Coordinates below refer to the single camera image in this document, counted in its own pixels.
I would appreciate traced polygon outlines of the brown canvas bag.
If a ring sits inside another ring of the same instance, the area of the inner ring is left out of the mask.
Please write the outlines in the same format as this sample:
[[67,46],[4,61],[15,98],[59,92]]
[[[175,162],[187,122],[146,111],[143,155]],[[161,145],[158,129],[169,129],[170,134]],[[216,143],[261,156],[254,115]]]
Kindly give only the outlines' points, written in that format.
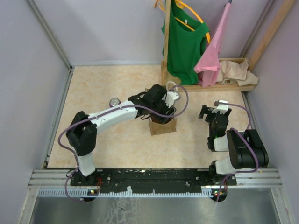
[[164,118],[172,118],[172,120],[169,121],[167,124],[159,124],[159,123],[156,123],[156,122],[152,121],[152,119],[150,117],[149,118],[149,127],[150,127],[150,132],[151,132],[152,136],[153,135],[166,134],[166,133],[172,133],[172,132],[176,131],[177,120],[176,120],[176,118],[173,117],[175,115],[175,113],[171,116],[159,114],[154,110],[152,110],[151,113],[156,114],[156,115],[161,116],[161,117],[164,117]]

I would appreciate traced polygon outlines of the purple soda can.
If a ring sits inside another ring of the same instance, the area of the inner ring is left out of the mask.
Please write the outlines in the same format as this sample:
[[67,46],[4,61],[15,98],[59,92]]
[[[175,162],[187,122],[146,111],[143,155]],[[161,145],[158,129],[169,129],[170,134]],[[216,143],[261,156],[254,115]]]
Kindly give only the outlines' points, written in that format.
[[110,108],[118,106],[119,104],[121,104],[121,101],[118,98],[112,98],[109,101],[109,107]]

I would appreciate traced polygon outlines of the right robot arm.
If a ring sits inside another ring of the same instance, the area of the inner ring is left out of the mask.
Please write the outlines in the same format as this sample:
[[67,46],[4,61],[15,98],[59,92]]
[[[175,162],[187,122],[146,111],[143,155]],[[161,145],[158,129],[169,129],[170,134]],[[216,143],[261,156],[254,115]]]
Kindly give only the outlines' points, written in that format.
[[259,168],[266,168],[269,156],[256,129],[249,126],[243,132],[235,128],[227,129],[231,104],[218,101],[215,108],[203,105],[199,119],[203,119],[209,126],[207,146],[212,152],[228,152],[224,159],[213,161],[209,166],[209,181],[215,185],[227,183],[236,173],[256,172]]

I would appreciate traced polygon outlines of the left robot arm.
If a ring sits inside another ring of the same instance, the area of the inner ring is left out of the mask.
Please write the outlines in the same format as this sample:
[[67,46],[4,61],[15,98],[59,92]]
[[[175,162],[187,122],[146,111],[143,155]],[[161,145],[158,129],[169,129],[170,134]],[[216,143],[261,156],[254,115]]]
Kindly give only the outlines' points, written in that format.
[[174,105],[179,99],[180,95],[175,90],[155,84],[148,91],[133,95],[104,111],[91,114],[78,112],[71,128],[66,131],[66,138],[75,151],[81,181],[92,185],[97,180],[92,151],[98,134],[121,122],[146,115],[152,115],[159,123],[166,124],[176,112]]

